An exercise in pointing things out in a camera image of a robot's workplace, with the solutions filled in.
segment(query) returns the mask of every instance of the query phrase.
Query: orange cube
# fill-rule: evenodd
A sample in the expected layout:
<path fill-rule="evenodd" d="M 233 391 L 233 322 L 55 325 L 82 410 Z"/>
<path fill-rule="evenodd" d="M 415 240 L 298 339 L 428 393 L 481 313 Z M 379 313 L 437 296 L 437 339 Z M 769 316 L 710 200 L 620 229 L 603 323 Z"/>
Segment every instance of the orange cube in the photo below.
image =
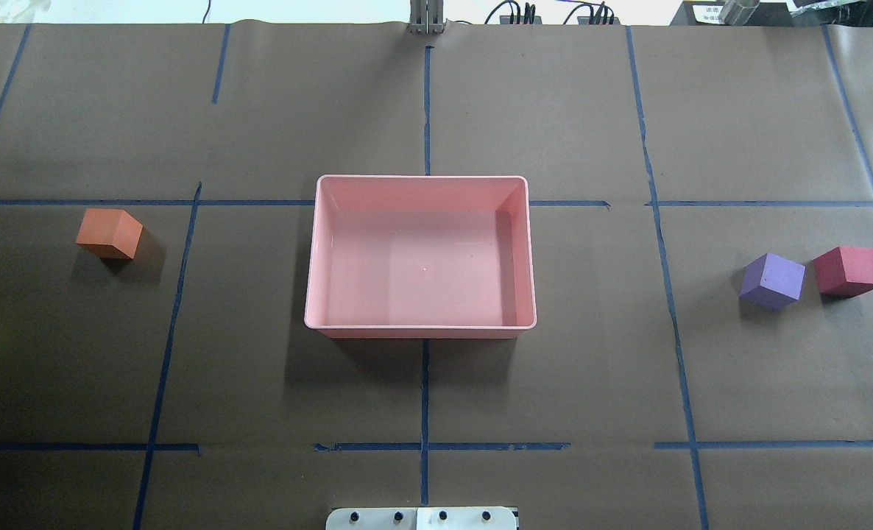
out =
<path fill-rule="evenodd" d="M 106 259 L 133 259 L 141 223 L 121 209 L 87 208 L 77 245 Z"/>

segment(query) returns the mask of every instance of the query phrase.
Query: blue object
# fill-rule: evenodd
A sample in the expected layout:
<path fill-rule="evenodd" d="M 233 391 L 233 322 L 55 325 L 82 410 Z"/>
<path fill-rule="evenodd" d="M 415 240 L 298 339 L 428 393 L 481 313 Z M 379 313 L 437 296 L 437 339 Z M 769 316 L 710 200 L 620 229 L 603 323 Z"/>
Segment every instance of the blue object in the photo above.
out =
<path fill-rule="evenodd" d="M 786 308 L 799 300 L 805 272 L 803 265 L 767 252 L 747 265 L 741 298 L 775 311 Z"/>

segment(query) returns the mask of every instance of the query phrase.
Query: white metal bracket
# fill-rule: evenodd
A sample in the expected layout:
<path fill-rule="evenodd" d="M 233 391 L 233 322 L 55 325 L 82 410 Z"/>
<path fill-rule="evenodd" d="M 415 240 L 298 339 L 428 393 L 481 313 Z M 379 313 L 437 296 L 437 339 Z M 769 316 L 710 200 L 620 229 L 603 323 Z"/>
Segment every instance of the white metal bracket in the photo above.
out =
<path fill-rule="evenodd" d="M 325 530 L 518 530 L 518 510 L 504 506 L 336 509 Z"/>
<path fill-rule="evenodd" d="M 443 33 L 443 0 L 410 0 L 410 33 Z"/>

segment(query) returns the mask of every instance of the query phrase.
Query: rectangular tray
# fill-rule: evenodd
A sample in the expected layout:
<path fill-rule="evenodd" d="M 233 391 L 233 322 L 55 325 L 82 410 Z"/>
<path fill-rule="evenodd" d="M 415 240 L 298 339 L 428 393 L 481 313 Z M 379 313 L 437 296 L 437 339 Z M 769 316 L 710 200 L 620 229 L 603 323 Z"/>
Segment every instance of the rectangular tray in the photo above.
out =
<path fill-rule="evenodd" d="M 535 321 L 523 177 L 319 178 L 305 325 L 334 338 L 509 339 Z"/>

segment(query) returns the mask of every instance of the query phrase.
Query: block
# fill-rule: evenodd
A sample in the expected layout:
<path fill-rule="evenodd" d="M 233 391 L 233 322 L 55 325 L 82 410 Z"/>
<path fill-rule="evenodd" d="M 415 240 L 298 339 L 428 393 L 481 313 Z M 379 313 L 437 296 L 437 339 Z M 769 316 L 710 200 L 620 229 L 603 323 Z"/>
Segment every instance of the block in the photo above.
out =
<path fill-rule="evenodd" d="M 141 223 L 126 211 L 87 208 L 77 233 L 77 245 L 106 259 L 133 259 L 139 246 Z"/>
<path fill-rule="evenodd" d="M 851 297 L 873 289 L 873 248 L 838 246 L 813 264 L 823 294 Z"/>
<path fill-rule="evenodd" d="M 747 265 L 741 298 L 774 311 L 799 300 L 806 267 L 767 252 Z"/>

